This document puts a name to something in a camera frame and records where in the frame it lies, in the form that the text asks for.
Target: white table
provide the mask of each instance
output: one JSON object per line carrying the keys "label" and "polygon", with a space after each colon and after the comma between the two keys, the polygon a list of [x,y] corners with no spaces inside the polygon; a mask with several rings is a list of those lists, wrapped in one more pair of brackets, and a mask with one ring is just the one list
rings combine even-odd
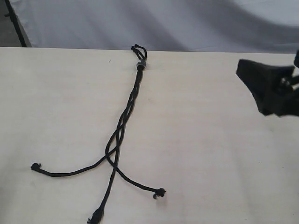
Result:
{"label": "white table", "polygon": [[[103,224],[297,224],[299,120],[264,117],[238,60],[294,55],[149,52]],[[96,162],[134,84],[130,51],[0,48],[0,223],[84,224],[112,168]]]}

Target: black rope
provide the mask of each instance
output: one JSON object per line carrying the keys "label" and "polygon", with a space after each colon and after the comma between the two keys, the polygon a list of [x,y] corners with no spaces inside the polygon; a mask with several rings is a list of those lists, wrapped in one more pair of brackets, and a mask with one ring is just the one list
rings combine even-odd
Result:
{"label": "black rope", "polygon": [[[88,219],[88,224],[98,224],[103,216],[104,213],[104,208],[106,205],[106,202],[108,200],[111,188],[112,188],[112,184],[114,181],[114,177],[115,177],[115,173],[119,173],[120,176],[127,182],[135,185],[136,187],[143,189],[143,190],[147,190],[147,191],[151,191],[154,193],[154,199],[156,199],[158,196],[160,197],[164,197],[166,191],[163,188],[160,189],[154,189],[154,188],[150,188],[147,186],[144,186],[140,183],[137,183],[133,180],[131,180],[130,178],[128,178],[119,168],[118,168],[118,160],[119,160],[119,154],[120,154],[120,146],[122,144],[123,138],[124,138],[124,133],[125,133],[125,129],[126,129],[126,124],[127,121],[129,119],[129,117],[131,116],[131,113],[134,109],[135,106],[135,101],[136,98],[138,96],[139,93],[139,89],[140,89],[140,83],[142,80],[142,76],[143,76],[143,70],[145,69],[146,66],[146,59],[147,59],[147,51],[144,47],[139,46],[137,44],[135,44],[134,46],[131,47],[132,51],[136,54],[136,56],[138,57],[138,59],[140,59],[140,62],[137,64],[137,75],[136,75],[136,80],[135,80],[135,84],[134,87],[131,91],[131,94],[129,96],[128,102],[127,102],[127,106],[125,108],[125,110],[123,111],[123,113],[121,114],[121,117],[117,123],[117,127],[116,130],[113,132],[112,136],[110,137],[106,148],[105,148],[105,156],[103,156],[99,161],[97,161],[95,164],[73,171],[73,172],[69,172],[69,173],[51,173],[48,172],[46,170],[41,169],[41,164],[40,163],[34,163],[31,166],[31,170],[36,171],[38,173],[47,175],[47,176],[51,176],[51,177],[66,177],[66,176],[73,176],[73,175],[77,175],[80,173],[83,173],[85,171],[91,170],[96,168],[98,165],[100,165],[104,160],[108,160],[108,162],[111,164],[111,166],[113,167],[111,176],[110,176],[110,180],[109,180],[109,184],[106,190],[106,193],[104,195],[104,198],[102,200],[102,203],[100,204],[99,208],[93,213],[93,216],[91,219]],[[112,142],[114,141],[114,139],[116,139],[116,146],[109,151]],[[114,157],[114,162],[110,159],[110,156],[115,152],[115,157]]]}

